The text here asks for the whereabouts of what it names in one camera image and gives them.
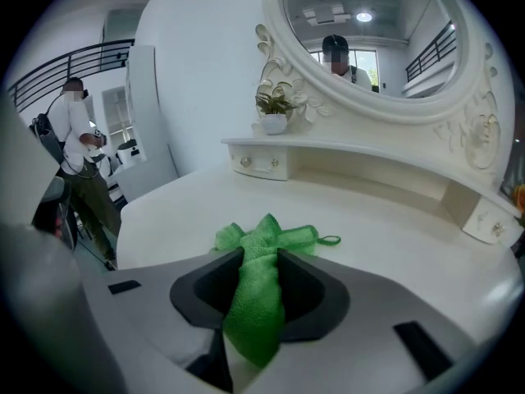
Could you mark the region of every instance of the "white flower pot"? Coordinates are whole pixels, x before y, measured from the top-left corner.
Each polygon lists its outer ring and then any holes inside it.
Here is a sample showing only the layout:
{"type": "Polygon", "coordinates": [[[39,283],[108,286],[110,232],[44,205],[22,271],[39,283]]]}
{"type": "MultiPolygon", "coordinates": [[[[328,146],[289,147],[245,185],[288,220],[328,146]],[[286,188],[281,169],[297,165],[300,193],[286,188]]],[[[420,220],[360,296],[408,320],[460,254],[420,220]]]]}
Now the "white flower pot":
{"type": "Polygon", "coordinates": [[[267,135],[279,135],[286,130],[286,115],[267,114],[261,118],[261,125],[267,135]]]}

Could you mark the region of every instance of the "green towel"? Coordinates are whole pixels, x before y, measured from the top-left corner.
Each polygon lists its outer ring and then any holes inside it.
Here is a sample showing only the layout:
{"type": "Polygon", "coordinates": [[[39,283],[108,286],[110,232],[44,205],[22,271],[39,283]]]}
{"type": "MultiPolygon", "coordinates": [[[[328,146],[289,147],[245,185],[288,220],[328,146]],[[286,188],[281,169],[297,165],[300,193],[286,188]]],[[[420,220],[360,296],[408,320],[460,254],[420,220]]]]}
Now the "green towel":
{"type": "Polygon", "coordinates": [[[216,235],[216,250],[244,248],[239,284],[224,319],[224,333],[242,356],[261,368],[277,352],[279,332],[285,325],[276,266],[277,250],[283,248],[313,255],[316,242],[336,245],[340,238],[327,236],[319,239],[316,228],[311,225],[282,231],[271,214],[267,214],[251,232],[245,233],[232,223],[216,235]]]}

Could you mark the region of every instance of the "railing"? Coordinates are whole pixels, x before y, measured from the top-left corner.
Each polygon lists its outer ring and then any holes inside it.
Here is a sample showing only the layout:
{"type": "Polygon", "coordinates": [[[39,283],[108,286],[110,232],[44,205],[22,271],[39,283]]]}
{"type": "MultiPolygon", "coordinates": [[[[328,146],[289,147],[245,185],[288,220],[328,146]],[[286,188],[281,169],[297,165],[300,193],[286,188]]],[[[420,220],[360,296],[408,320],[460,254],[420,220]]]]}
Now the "railing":
{"type": "Polygon", "coordinates": [[[8,89],[18,112],[60,89],[70,77],[87,77],[126,66],[134,39],[90,45],[54,58],[30,71],[8,89]]]}
{"type": "Polygon", "coordinates": [[[429,67],[434,66],[434,64],[452,53],[456,49],[455,42],[456,31],[452,21],[450,21],[405,69],[407,71],[407,81],[410,82],[412,79],[415,79],[429,67]]]}

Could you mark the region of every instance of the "white vanity table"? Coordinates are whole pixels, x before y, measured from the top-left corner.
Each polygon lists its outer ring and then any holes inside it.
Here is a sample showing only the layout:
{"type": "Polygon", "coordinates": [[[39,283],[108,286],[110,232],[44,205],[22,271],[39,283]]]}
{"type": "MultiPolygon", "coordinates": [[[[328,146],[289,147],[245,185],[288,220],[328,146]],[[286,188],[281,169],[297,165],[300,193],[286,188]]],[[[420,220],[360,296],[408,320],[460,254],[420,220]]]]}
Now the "white vanity table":
{"type": "Polygon", "coordinates": [[[229,164],[125,206],[119,268],[206,254],[224,226],[252,229],[271,213],[285,229],[340,236],[317,255],[400,283],[477,344],[498,335],[523,292],[510,249],[523,229],[499,192],[514,93],[494,33],[465,0],[440,0],[458,37],[451,77],[427,98],[393,98],[320,67],[286,2],[263,0],[256,33],[267,56],[258,91],[280,88],[295,105],[287,132],[256,123],[253,136],[222,141],[229,164]]]}

